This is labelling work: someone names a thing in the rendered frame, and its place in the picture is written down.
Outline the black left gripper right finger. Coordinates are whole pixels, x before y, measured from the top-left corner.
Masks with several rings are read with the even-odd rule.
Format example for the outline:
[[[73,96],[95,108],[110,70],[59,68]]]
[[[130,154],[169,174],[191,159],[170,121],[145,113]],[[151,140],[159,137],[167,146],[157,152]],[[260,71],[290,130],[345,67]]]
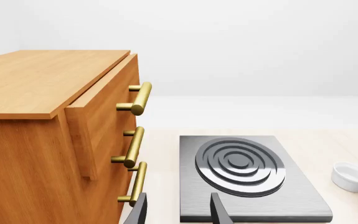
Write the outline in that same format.
[[[210,195],[210,214],[213,224],[233,224],[217,193]]]

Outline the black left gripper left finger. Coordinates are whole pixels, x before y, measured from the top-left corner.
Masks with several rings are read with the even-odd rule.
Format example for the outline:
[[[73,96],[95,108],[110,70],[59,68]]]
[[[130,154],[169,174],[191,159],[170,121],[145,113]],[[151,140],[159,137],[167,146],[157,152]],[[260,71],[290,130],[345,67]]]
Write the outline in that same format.
[[[146,193],[141,193],[123,224],[145,224],[147,208],[147,195]]]

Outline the flat black stove plate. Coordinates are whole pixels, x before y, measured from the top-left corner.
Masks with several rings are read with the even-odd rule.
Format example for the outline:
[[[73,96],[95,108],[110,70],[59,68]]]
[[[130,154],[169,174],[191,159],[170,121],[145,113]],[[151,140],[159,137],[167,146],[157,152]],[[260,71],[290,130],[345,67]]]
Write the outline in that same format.
[[[274,136],[181,136],[180,221],[211,222],[217,194],[239,223],[329,223],[329,205]]]

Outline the white ramekin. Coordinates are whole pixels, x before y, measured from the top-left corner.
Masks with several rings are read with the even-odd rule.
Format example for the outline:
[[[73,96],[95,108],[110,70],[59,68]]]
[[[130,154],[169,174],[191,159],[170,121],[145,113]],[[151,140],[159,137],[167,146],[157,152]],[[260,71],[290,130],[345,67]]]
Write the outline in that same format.
[[[331,180],[339,188],[358,193],[358,165],[349,162],[337,162],[333,165]]]

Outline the wooden drawer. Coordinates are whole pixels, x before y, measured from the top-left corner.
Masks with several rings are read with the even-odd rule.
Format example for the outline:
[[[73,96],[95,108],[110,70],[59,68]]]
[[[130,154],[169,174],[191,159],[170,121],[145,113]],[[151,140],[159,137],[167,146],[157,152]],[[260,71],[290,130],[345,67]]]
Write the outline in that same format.
[[[118,103],[136,97],[130,85],[139,84],[138,56],[127,56],[84,94],[65,108],[73,148],[82,177],[96,180],[111,156],[122,156],[124,130],[134,130],[130,111],[117,111]]]

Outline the wooden cabinet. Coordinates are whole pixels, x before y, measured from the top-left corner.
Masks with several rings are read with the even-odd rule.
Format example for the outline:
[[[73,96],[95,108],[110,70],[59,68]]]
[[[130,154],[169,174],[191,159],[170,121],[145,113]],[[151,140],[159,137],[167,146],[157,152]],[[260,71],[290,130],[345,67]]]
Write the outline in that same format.
[[[129,50],[0,55],[0,224],[118,224],[132,174],[109,162],[82,177],[65,108]]]

